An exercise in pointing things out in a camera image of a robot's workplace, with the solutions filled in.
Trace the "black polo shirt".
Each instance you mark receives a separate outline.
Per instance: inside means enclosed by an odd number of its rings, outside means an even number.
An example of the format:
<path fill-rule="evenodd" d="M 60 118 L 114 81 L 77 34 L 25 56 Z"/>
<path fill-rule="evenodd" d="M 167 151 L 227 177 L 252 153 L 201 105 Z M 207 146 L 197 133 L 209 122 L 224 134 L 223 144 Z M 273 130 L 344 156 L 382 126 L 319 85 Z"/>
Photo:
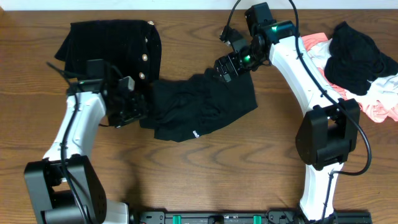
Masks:
<path fill-rule="evenodd" d="M 151 111 L 140 127 L 154 138 L 182 142 L 221 129 L 257 108 L 251 74 L 230 82 L 215 78 L 208 68 L 188 80 L 157 80 L 152 86 Z"/>

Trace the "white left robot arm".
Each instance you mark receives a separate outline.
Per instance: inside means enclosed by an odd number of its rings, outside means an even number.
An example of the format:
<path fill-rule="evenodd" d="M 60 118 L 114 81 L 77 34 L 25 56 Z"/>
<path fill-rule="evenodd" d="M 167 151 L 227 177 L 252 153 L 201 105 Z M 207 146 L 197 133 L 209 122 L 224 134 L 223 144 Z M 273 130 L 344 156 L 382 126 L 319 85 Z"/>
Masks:
<path fill-rule="evenodd" d="M 135 81 L 111 63 L 89 60 L 86 73 L 58 69 L 68 83 L 67 110 L 50 149 L 24 179 L 37 223 L 132 223 L 129 205 L 107 199 L 90 156 L 103 118 L 120 128 L 147 117 Z"/>

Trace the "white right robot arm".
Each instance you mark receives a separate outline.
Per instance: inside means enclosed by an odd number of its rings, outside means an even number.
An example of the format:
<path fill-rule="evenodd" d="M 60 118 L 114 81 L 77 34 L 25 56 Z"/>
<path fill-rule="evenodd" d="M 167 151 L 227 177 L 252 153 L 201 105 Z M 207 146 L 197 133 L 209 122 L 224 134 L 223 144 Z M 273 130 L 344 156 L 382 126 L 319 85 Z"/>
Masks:
<path fill-rule="evenodd" d="M 341 223 L 333 208 L 337 178 L 356 147 L 359 105 L 343 100 L 322 79 L 304 47 L 297 22 L 276 21 L 267 3 L 245 12 L 252 41 L 229 25 L 220 40 L 233 52 L 215 62 L 218 77 L 230 83 L 261 65 L 273 65 L 293 91 L 303 113 L 295 147 L 305 163 L 305 186 L 293 223 Z"/>

